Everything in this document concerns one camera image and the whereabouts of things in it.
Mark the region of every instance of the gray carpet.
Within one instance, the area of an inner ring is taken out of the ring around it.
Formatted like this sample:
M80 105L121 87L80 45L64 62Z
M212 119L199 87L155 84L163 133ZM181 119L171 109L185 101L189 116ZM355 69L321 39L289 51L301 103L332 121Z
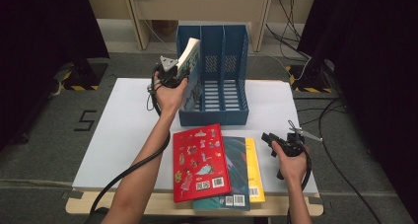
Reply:
M26 144L6 146L0 153L0 223L83 223L86 215L65 211L66 195L71 190L78 168L105 108L116 78L149 78L159 54L112 53L108 68L97 91L61 91L36 118ZM291 63L281 58L285 65ZM251 56L248 79L288 81L286 71L267 56ZM318 118L337 93L294 92L301 127L319 136ZM315 223L377 223L371 211L347 184L326 154L331 155L346 179L367 200L382 223L413 223L394 192L379 163L368 153L356 121L344 104L334 103L333 111L321 120L321 143L307 139L313 159L313 172L324 204L323 215ZM84 119L94 120L89 131ZM143 223L161 217L148 217ZM285 217L273 217L272 223L286 223ZM227 223L240 222L229 219Z

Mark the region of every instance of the book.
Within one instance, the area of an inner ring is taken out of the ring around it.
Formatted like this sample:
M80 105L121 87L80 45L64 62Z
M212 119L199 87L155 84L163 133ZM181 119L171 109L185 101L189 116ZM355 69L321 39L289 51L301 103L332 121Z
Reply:
M231 192L193 200L196 211L250 211L245 138L223 136L225 156L231 181Z
M183 78L188 74L187 87L184 90L183 102L180 109L183 111L193 111L199 104L202 93L200 82L200 39L190 38L177 63L177 77Z
M231 191L219 123L173 134L174 202Z
M261 174L258 166L257 151L253 138L245 139L246 162L248 168L248 188L250 202L264 202L264 188L262 185Z

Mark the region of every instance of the blue file organizer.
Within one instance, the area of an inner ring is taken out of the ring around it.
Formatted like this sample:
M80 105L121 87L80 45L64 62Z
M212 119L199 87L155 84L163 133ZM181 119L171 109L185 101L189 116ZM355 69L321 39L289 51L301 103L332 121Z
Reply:
M190 37L200 39L202 93L194 110L178 111L181 126L245 125L249 113L245 97L245 26L178 26L178 57Z

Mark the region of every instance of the red book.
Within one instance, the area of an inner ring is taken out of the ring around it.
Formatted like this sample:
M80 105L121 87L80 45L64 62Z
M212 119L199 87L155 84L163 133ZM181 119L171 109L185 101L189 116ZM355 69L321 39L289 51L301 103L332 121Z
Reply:
M231 192L219 123L173 134L174 202Z

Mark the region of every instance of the barcode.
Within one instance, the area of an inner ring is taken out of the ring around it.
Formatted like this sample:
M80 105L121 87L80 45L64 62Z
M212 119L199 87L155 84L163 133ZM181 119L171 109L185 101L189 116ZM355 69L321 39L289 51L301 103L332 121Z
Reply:
M213 187L223 187L224 186L224 178L214 178L212 180Z
M234 195L234 206L245 206L245 200L243 195Z
M232 196L226 196L225 197L225 205L226 206L233 206L234 205L234 199Z
M208 181L196 183L196 190L203 190L210 187L210 183Z
M249 196L260 196L260 194L258 193L258 187L250 187Z

